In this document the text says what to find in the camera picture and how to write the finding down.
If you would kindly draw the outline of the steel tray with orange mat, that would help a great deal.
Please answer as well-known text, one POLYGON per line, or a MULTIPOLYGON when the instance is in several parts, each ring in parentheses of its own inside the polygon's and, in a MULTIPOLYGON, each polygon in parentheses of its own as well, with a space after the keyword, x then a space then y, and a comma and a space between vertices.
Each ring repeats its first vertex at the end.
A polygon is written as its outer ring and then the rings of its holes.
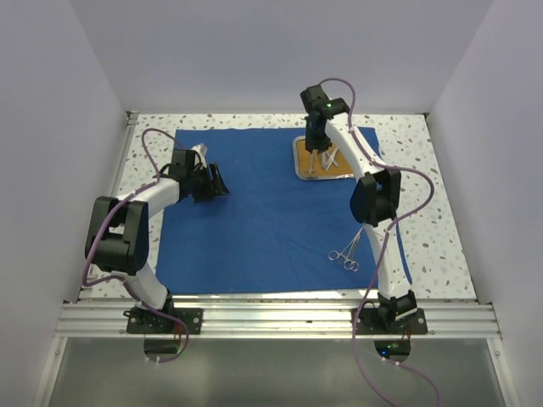
POLYGON ((294 170, 302 181, 331 181, 352 178, 353 171, 341 151, 333 144, 327 151, 316 153, 314 166, 316 175, 311 178, 302 176, 302 170, 308 165, 310 153, 305 150, 305 137, 296 137, 293 141, 294 170))

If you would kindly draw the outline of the blue surgical drape cloth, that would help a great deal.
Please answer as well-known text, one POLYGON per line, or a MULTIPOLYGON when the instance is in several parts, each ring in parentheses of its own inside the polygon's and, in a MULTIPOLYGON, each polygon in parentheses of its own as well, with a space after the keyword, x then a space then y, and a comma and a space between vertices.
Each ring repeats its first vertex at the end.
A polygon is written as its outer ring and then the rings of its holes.
POLYGON ((294 170, 300 128, 179 130, 203 143, 230 193, 165 209, 156 275, 174 294, 280 293, 364 288, 377 269, 367 237, 357 272, 331 261, 359 231, 351 179, 302 181, 294 170))

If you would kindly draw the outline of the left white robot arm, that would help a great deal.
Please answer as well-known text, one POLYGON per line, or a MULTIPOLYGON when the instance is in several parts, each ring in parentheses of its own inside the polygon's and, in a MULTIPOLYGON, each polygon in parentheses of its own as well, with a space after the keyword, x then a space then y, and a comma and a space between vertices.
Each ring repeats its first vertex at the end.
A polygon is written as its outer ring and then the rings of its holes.
POLYGON ((92 207, 82 285, 120 282, 135 300, 133 318, 160 333, 181 321, 170 291, 148 262, 149 222, 184 198, 200 203, 229 193, 218 165, 208 163, 206 153, 203 143, 190 149, 176 148, 155 181, 124 196, 99 197, 92 207))

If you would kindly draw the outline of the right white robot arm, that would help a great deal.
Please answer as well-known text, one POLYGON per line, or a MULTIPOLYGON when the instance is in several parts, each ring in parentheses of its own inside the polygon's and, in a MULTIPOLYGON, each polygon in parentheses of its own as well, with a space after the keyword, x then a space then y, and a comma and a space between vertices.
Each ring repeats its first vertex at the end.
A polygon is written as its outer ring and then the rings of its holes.
POLYGON ((355 178, 350 211, 368 237, 377 268, 378 323, 398 332, 417 313, 417 301, 407 277, 395 224, 400 201, 401 173, 386 165, 354 125, 342 98, 331 99, 322 86, 300 94, 306 112, 305 148, 319 153, 335 146, 355 178))

